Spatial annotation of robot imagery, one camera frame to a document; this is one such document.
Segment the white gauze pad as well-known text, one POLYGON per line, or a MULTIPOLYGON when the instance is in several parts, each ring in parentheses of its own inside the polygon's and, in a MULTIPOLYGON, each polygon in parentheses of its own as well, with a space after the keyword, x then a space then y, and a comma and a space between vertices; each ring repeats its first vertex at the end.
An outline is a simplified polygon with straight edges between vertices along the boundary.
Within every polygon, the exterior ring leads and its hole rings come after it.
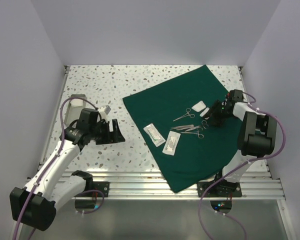
POLYGON ((201 113, 200 113, 200 117, 204 117, 208 112, 209 112, 210 108, 209 107, 206 107, 201 113))
POLYGON ((72 107, 72 108, 83 108, 85 106, 85 101, 82 100, 82 99, 78 99, 78 98, 75 98, 75 99, 72 99, 70 100, 69 102, 69 105, 72 107))
POLYGON ((198 113, 198 112, 203 111, 206 107, 207 107, 206 104, 201 100, 198 103, 196 103, 195 105, 193 105, 191 107, 191 109, 198 113))

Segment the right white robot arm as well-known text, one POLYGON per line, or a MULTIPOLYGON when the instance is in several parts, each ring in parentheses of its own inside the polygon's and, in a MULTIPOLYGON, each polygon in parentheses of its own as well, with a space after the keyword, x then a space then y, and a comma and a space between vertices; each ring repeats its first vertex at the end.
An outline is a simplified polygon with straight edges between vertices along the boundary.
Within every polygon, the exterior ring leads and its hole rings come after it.
POLYGON ((216 100, 206 107, 200 116, 215 127, 233 117, 241 120, 237 138, 237 152, 231 161, 214 177, 213 192, 225 196, 231 187, 235 188, 243 174, 255 162, 273 153, 276 141, 277 121, 267 113, 252 108, 252 103, 244 100, 249 94, 238 89, 231 90, 224 101, 216 100))

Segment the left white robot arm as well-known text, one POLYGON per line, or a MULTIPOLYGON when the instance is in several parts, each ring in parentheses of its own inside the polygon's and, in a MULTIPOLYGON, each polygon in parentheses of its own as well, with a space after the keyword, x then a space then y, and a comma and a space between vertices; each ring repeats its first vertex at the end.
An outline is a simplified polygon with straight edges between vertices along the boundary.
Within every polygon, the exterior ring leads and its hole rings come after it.
POLYGON ((74 171, 62 185, 58 182, 69 164, 90 142, 96 145, 125 142, 118 120, 108 120, 97 109, 84 108, 79 118, 61 133, 53 154, 36 175, 22 188, 15 187, 10 195, 12 218, 18 223, 46 231, 53 223, 57 211, 78 195, 104 193, 94 186, 93 176, 85 171, 74 171))

